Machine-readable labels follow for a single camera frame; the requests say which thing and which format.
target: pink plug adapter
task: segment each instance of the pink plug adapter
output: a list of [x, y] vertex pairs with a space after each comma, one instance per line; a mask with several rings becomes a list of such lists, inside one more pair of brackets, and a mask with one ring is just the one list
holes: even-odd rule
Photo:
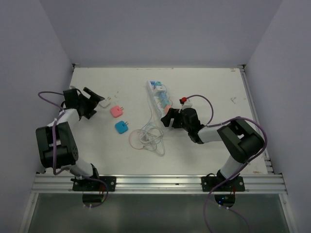
[[123, 108], [116, 105], [110, 109], [110, 113], [114, 118], [117, 118], [123, 114]]

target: black mounting plate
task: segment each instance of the black mounting plate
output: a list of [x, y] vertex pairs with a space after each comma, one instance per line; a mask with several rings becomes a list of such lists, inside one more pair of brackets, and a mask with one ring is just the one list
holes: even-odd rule
[[[117, 177], [115, 176], [100, 176], [101, 181], [104, 181], [108, 186], [109, 192], [114, 192], [116, 189]], [[74, 182], [72, 186], [72, 190], [76, 192], [90, 192], [90, 191], [99, 191], [101, 183], [99, 182], [91, 182], [88, 185], [79, 185]]]
[[[209, 192], [212, 190], [213, 187], [217, 185], [217, 176], [203, 176], [201, 177], [201, 185], [203, 192]], [[220, 187], [218, 187], [215, 192], [231, 192], [232, 189], [235, 187], [236, 192], [244, 192], [244, 180], [243, 177], [238, 176], [234, 178], [234, 180], [229, 181], [228, 183], [224, 183]]]

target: robotic arm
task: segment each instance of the robotic arm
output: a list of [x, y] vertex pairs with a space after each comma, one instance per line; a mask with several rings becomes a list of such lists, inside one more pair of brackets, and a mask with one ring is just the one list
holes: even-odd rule
[[[235, 120], [230, 121], [226, 125], [219, 124], [214, 127], [208, 127], [201, 124], [196, 110], [191, 108], [192, 104], [189, 99], [182, 98], [180, 103], [182, 105], [181, 109], [171, 108], [161, 119], [164, 126], [169, 127], [171, 119], [173, 119], [172, 127], [186, 130], [194, 143], [203, 144], [212, 141], [223, 141], [230, 153], [224, 166], [217, 172], [216, 178], [211, 177], [208, 180], [209, 187], [215, 187], [228, 179], [251, 156], [257, 154], [263, 148], [264, 140], [262, 137], [242, 117], [236, 117]], [[238, 175], [236, 174], [227, 182], [226, 185], [229, 191], [234, 186]]]
[[[55, 126], [56, 168], [67, 170], [75, 176], [72, 179], [75, 184], [73, 187], [74, 191], [93, 191], [94, 188], [99, 190], [97, 187], [99, 188], [100, 184], [92, 181], [92, 179], [100, 180], [101, 178], [93, 164], [79, 158], [78, 149], [70, 128], [82, 117], [90, 119], [96, 113], [95, 107], [100, 101], [104, 100], [104, 97], [95, 94], [86, 87], [83, 90], [90, 95], [89, 98], [76, 88], [63, 92], [66, 108], [59, 113], [61, 117]], [[45, 168], [53, 167], [53, 124], [54, 122], [45, 127], [38, 128], [35, 132], [40, 160]]]

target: white wall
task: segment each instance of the white wall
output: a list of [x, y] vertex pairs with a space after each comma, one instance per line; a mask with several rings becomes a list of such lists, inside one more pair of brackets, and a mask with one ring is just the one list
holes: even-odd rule
[[0, 0], [2, 233], [14, 233], [20, 227], [40, 166], [35, 130], [57, 114], [37, 92], [62, 91], [70, 78], [71, 64], [40, 2]]
[[84, 67], [246, 64], [281, 0], [40, 0]]
[[246, 66], [269, 154], [300, 232], [310, 232], [311, 1], [284, 0]]

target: white table surface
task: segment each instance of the white table surface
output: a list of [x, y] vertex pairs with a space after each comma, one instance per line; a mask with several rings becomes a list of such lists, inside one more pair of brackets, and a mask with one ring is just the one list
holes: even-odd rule
[[[252, 118], [240, 71], [229, 68], [76, 68], [70, 85], [85, 86], [111, 98], [106, 109], [98, 106], [90, 119], [82, 118], [72, 130], [79, 156], [95, 165], [100, 174], [190, 175], [216, 173], [229, 153], [222, 142], [198, 145], [183, 129], [171, 129], [164, 135], [166, 154], [159, 157], [146, 150], [135, 150], [128, 143], [132, 130], [140, 129], [150, 118], [147, 81], [166, 85], [173, 107], [179, 99], [192, 94], [206, 96], [213, 104], [214, 119], [219, 123], [235, 116]], [[201, 98], [192, 98], [199, 119], [206, 123], [210, 107]], [[123, 115], [113, 118], [110, 108], [119, 105]], [[129, 123], [129, 131], [118, 134], [115, 123]], [[262, 156], [242, 174], [267, 174]]]

